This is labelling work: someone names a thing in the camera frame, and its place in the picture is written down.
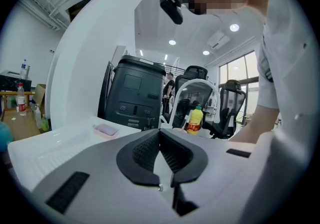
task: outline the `black device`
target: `black device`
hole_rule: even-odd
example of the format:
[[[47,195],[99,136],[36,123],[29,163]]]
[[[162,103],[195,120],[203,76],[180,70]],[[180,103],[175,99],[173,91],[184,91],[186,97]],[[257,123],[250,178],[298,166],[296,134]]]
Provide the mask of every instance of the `black device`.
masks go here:
[[[161,8],[176,25],[181,25],[184,20],[180,10],[182,3],[195,15],[203,15],[207,11],[203,9],[200,4],[196,4],[195,0],[160,0]]]
[[[158,127],[164,66],[133,56],[122,56],[106,102],[104,119],[145,130]]]
[[[181,3],[179,0],[160,0],[160,7],[176,25],[183,23],[184,18],[180,10]]]
[[[101,119],[105,116],[105,109],[107,106],[107,98],[110,91],[111,83],[112,83],[112,71],[114,69],[114,66],[109,61],[108,66],[106,68],[103,82],[102,82],[102,88],[100,92],[100,99],[99,99],[99,106],[98,106],[98,114],[97,116]]]

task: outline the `glass window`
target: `glass window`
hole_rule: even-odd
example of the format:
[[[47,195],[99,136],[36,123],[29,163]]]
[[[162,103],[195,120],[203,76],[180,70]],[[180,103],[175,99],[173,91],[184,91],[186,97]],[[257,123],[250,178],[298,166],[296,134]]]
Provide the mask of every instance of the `glass window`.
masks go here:
[[[220,84],[226,83],[227,78],[227,65],[220,67]]]
[[[256,53],[253,51],[245,56],[246,68],[248,70],[248,78],[253,78],[259,76],[257,69]]]
[[[254,111],[257,107],[258,103],[258,95],[259,95],[259,83],[250,83],[249,91],[248,91],[248,99],[247,99],[247,114],[254,114]]]
[[[228,79],[229,80],[244,80],[247,78],[246,63],[244,57],[238,58],[231,63],[228,63]]]

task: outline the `water bottle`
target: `water bottle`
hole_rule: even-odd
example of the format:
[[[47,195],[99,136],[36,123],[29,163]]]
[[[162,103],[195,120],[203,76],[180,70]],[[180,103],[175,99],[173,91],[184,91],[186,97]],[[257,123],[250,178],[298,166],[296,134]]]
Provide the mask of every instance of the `water bottle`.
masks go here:
[[[26,78],[26,64],[27,64],[27,61],[26,59],[23,61],[22,65],[21,65],[21,70],[20,70],[20,78],[21,79],[25,79]]]
[[[19,83],[18,87],[18,107],[19,107],[19,113],[21,116],[26,116],[26,104],[25,104],[25,90],[23,88],[23,84]]]

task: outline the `red label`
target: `red label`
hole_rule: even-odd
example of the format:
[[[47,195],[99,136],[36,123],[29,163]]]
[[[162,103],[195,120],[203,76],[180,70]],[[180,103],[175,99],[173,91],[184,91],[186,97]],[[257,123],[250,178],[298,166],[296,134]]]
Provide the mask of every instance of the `red label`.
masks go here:
[[[199,130],[199,125],[188,125],[188,129],[189,131],[198,131]]]
[[[26,108],[25,104],[19,104],[19,112],[23,112]]]

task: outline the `black chair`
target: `black chair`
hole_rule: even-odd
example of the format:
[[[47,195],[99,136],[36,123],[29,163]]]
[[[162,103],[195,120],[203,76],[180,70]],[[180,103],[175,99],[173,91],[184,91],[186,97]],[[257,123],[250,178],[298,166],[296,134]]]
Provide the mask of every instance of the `black chair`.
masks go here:
[[[236,130],[236,117],[245,101],[246,94],[239,81],[228,80],[220,92],[220,123],[204,123],[212,138],[229,139]]]
[[[175,79],[175,92],[177,94],[179,88],[189,80],[193,79],[207,79],[207,69],[200,66],[189,66],[183,75],[179,75]],[[184,124],[186,115],[189,115],[190,110],[194,110],[198,104],[201,104],[201,109],[205,107],[210,95],[212,94],[212,88],[204,83],[193,83],[186,87],[186,90],[182,91],[178,100],[177,110],[174,116],[173,128],[181,128]],[[206,112],[203,114],[203,120],[205,120]],[[164,118],[169,122],[171,114],[164,114]]]

